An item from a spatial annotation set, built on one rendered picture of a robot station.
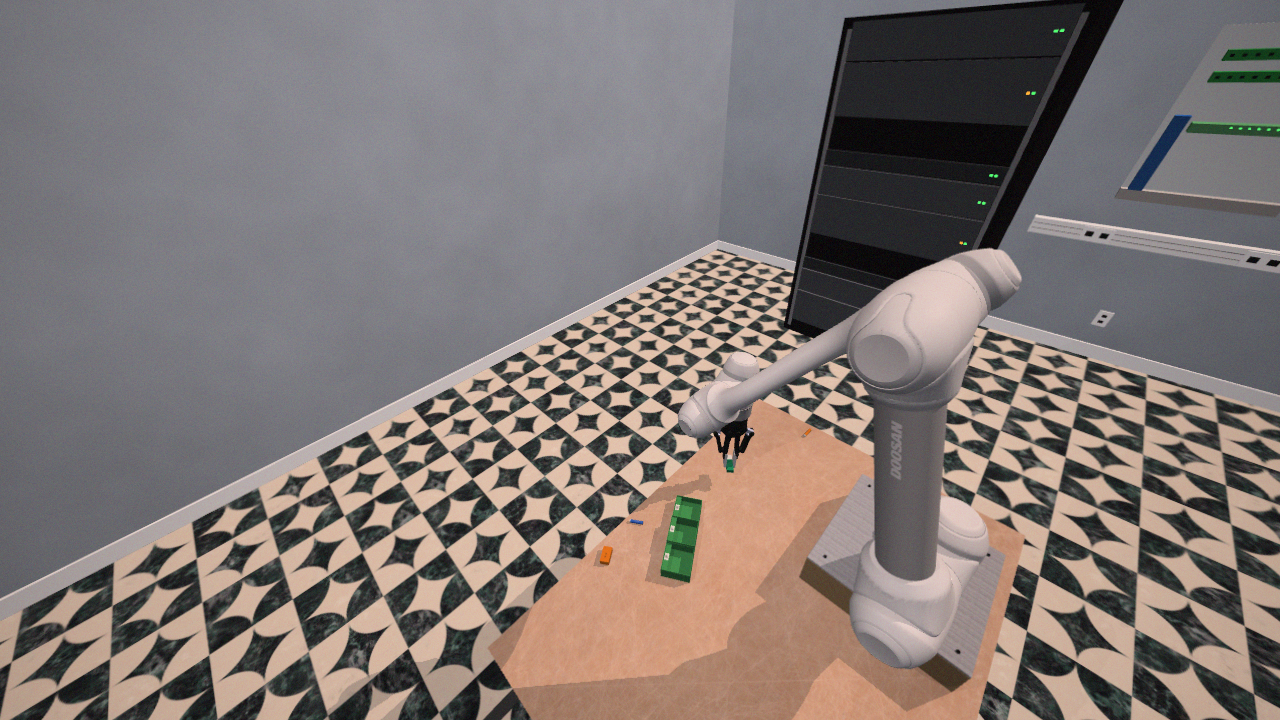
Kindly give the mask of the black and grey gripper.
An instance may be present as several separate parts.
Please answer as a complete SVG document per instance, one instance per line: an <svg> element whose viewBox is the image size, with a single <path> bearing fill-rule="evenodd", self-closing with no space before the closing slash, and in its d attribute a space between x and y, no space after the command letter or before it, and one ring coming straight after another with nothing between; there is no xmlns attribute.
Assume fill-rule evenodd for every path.
<svg viewBox="0 0 1280 720"><path fill-rule="evenodd" d="M727 429L730 429L730 430L727 430ZM735 430L735 432L732 432L732 430ZM721 439L721 432L724 434L724 446L723 447L721 446L721 441L719 441ZM744 433L745 433L745 436L744 436L742 442L741 442L741 445L739 447L740 437ZM744 421L731 421L726 427L721 428L721 430L713 432L713 436L716 436L716 441L717 441L717 446L718 446L718 452L723 454L723 465L724 465L724 468L727 465L730 441L731 441L731 438L735 438L735 441L733 441L733 457L732 457L733 468L735 468L736 466L736 460L739 459L739 454L744 454L745 452L745 450L748 448L749 441L755 434L754 434L753 428L748 428L748 420L744 420ZM736 442L736 447L735 447L735 442Z"/></svg>

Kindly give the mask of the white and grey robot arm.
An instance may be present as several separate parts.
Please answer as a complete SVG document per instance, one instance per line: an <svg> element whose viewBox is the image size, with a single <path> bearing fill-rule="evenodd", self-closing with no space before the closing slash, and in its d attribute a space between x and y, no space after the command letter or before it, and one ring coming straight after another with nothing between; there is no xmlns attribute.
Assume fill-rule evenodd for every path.
<svg viewBox="0 0 1280 720"><path fill-rule="evenodd" d="M703 438L847 354L874 402L876 524L876 551L874 539L861 548L850 623L870 655L899 669L940 651L989 550L979 514L941 495L947 406L963 386L977 327L1021 283L995 249L959 252L906 277L762 372L751 354L731 354L678 410L684 433Z"/></svg>

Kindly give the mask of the green three-compartment bin rack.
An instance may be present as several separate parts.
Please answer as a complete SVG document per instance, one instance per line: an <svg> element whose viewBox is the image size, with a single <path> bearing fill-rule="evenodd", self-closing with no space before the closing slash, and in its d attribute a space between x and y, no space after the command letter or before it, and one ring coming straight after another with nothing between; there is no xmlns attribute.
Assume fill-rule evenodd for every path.
<svg viewBox="0 0 1280 720"><path fill-rule="evenodd" d="M660 577L690 583L691 564L700 521L699 514L701 515L700 498L689 498L677 495L675 516L672 515L669 521L666 551L660 565Z"/></svg>

